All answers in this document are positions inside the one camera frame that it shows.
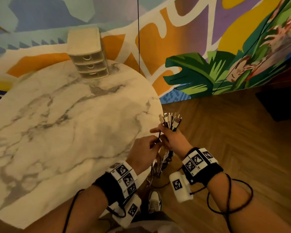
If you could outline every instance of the sneaker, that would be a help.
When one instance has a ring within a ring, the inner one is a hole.
[[[161,195],[157,190],[151,190],[149,194],[149,213],[158,212],[162,210]]]

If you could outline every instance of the black object on floor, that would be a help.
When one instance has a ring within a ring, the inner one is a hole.
[[[276,122],[291,119],[291,87],[258,92],[256,97]]]

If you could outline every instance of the marble table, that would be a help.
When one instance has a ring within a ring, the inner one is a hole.
[[[159,124],[162,106],[149,82],[108,63],[110,76],[93,81],[83,81],[71,61],[49,66],[0,100],[0,219],[6,223],[27,227],[125,160],[135,138]]]

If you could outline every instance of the small drawer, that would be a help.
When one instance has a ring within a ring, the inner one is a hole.
[[[76,65],[95,64],[104,60],[102,51],[89,55],[70,55],[70,58]]]
[[[108,69],[105,69],[105,70],[102,70],[99,72],[95,72],[95,73],[81,73],[80,72],[80,75],[84,80],[104,78],[104,77],[108,76]]]
[[[80,73],[93,73],[96,71],[102,71],[106,69],[105,62],[99,62],[97,64],[89,65],[75,65]]]

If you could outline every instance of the wristband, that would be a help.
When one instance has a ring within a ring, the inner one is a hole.
[[[107,169],[92,185],[101,188],[108,199],[108,205],[114,202],[124,203],[124,200],[137,191],[135,181],[137,175],[126,162],[115,163]]]
[[[218,161],[205,148],[191,149],[182,163],[182,170],[191,185],[200,182],[207,186],[216,174],[223,171]]]

